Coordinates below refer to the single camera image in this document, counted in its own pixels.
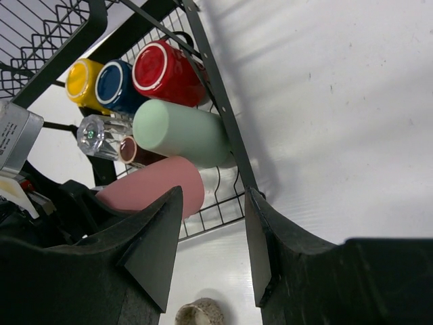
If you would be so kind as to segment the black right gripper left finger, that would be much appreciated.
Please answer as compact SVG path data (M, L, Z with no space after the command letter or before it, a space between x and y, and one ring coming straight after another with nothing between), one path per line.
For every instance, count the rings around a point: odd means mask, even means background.
M168 305L183 210L174 187L73 245L1 237L2 324L157 324Z

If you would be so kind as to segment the small brown glass jar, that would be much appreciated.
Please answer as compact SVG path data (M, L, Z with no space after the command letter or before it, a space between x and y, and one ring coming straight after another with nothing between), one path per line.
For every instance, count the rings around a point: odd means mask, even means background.
M176 325L224 325L225 317L219 304L211 298L200 298L183 305L175 316Z

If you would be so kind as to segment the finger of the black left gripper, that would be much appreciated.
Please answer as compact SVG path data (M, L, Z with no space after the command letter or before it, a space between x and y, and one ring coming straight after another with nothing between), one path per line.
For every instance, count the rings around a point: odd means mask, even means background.
M141 212L115 211L76 181L60 186L60 234L67 244L123 244L141 232Z

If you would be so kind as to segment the red mug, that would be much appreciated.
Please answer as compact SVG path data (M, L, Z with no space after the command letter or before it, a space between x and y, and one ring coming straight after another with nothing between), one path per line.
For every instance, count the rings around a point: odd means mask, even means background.
M132 79L136 90L145 97L194 107L207 99L196 71L208 81L202 63L196 59L190 62L183 50L173 47L163 37L148 43L137 54Z

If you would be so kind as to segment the black wire dish rack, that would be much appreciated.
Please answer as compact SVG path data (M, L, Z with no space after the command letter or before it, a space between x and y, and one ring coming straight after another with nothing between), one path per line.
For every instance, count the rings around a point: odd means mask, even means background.
M85 52L132 65L133 88L184 106L211 101L233 149L235 170L210 170L204 207L183 222L185 240L245 217L256 180L195 1L2 1L1 98L29 108Z

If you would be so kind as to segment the clear glass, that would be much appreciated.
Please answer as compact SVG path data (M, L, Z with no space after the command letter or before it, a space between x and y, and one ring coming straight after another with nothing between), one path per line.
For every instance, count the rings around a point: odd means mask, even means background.
M77 130L77 144L87 156L117 161L121 140L132 135L132 120L92 114Z

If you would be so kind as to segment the black metal mug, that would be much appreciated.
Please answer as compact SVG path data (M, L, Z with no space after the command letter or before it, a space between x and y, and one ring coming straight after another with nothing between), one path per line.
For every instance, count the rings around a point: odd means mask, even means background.
M127 165L148 166L166 158L163 155L142 149L130 135L120 141L118 155L119 159Z

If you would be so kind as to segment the dark blue mug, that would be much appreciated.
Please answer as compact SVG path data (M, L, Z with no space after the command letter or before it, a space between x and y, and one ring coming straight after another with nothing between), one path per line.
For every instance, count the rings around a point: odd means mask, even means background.
M132 117L149 100L133 84L132 65L122 60L111 60L100 70L95 83L97 101L108 110Z

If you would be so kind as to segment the yellow ceramic mug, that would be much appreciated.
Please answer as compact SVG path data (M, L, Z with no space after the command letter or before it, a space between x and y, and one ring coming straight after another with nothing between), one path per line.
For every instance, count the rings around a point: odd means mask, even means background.
M88 58L78 59L68 71L65 90L69 100L77 106L110 116L111 111L98 102L95 94L97 77L103 67L103 64Z

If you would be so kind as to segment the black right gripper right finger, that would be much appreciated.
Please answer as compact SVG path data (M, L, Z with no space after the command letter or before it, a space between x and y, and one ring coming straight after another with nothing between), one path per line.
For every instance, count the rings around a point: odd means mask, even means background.
M254 300L264 324L431 324L432 240L332 244L246 190Z

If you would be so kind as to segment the green plastic cup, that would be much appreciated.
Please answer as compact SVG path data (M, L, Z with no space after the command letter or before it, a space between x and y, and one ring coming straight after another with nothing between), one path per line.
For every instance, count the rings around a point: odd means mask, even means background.
M133 137L144 150L182 156L200 168L223 164L231 151L219 115L162 100L148 100L139 107Z

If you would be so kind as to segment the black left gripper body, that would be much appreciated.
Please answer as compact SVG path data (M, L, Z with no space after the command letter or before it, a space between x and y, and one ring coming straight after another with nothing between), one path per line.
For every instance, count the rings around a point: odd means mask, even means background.
M73 216L60 184L29 162L21 171L1 170L1 238L28 244L75 244L85 230Z

